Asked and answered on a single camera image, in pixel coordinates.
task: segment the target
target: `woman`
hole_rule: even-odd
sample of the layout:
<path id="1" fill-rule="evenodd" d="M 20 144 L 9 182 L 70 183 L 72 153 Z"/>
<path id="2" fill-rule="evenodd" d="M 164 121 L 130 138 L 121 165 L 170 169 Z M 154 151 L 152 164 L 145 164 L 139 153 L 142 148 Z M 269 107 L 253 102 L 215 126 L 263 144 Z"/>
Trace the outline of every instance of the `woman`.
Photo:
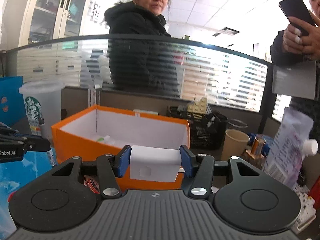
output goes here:
<path id="1" fill-rule="evenodd" d="M 316 25 L 320 27 L 320 0 L 309 0 L 313 13 L 310 12 Z M 301 31 L 288 25 L 285 31 L 280 31 L 270 48 L 271 60 L 278 66 L 292 65 L 307 60 L 320 61 L 320 29 L 295 17 L 289 17 L 292 23 L 308 31 L 308 36 L 301 36 Z M 307 114 L 314 120 L 310 137 L 320 145 L 320 102 L 292 98 L 290 107 Z"/>
<path id="2" fill-rule="evenodd" d="M 167 36 L 161 13 L 171 0 L 132 0 L 108 9 L 110 34 Z M 168 44 L 146 40 L 111 40 L 108 46 L 111 79 L 116 90 L 148 94 L 178 94 L 177 73 Z"/>

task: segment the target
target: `starbucks cup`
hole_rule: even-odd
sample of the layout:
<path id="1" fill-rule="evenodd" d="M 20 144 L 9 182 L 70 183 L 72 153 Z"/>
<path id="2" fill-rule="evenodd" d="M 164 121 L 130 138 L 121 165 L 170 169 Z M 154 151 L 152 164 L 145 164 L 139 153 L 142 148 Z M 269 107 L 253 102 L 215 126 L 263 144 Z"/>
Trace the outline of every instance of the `starbucks cup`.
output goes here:
<path id="1" fill-rule="evenodd" d="M 19 88 L 33 135 L 51 139 L 51 126 L 61 121 L 61 80 L 27 82 Z"/>
<path id="2" fill-rule="evenodd" d="M 249 140 L 249 136 L 244 132 L 227 129 L 221 160 L 227 161 L 231 156 L 241 156 Z"/>

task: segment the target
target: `hand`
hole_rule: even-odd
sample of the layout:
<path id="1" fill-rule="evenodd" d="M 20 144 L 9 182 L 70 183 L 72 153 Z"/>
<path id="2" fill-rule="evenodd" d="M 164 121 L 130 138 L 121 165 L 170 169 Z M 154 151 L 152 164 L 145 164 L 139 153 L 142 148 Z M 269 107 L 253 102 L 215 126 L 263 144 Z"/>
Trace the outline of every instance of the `hand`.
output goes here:
<path id="1" fill-rule="evenodd" d="M 320 19 L 311 11 L 309 12 L 316 25 L 320 26 Z M 309 33 L 308 36 L 301 37 L 303 44 L 303 54 L 307 54 L 310 60 L 320 59 L 320 29 L 296 17 L 289 17 L 289 19 L 293 23 L 304 28 Z"/>
<path id="2" fill-rule="evenodd" d="M 289 24 L 282 36 L 282 51 L 291 52 L 294 54 L 302 54 L 303 45 L 300 36 L 301 31 Z"/>

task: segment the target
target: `black coat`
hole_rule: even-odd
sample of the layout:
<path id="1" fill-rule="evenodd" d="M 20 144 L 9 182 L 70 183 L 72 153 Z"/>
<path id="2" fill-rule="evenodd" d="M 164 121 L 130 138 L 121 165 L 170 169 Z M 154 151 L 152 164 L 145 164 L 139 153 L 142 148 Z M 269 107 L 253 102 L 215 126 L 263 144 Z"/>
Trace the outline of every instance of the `black coat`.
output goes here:
<path id="1" fill-rule="evenodd" d="M 133 2 L 117 4 L 105 12 L 110 34 L 168 36 L 162 15 L 155 16 Z M 116 90 L 178 95 L 178 81 L 170 45 L 143 40 L 111 40 L 108 46 L 111 80 Z"/>
<path id="2" fill-rule="evenodd" d="M 298 62 L 307 61 L 308 58 L 305 55 L 297 55 L 293 53 L 282 52 L 284 31 L 280 31 L 276 36 L 273 45 L 270 47 L 272 63 L 277 66 L 290 66 Z M 314 138 L 320 145 L 320 102 L 292 97 L 290 107 L 310 116 L 314 125 L 310 132 L 310 138 Z"/>

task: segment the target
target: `beige cup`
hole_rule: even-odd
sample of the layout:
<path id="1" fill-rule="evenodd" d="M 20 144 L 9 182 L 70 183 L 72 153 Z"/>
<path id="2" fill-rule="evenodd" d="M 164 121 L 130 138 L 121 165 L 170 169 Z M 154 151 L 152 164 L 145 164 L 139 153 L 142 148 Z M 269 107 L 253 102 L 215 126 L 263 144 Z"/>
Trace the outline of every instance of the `beige cup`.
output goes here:
<path id="1" fill-rule="evenodd" d="M 227 129 L 224 139 L 222 161 L 227 161 L 231 156 L 241 156 L 250 138 L 239 130 Z"/>

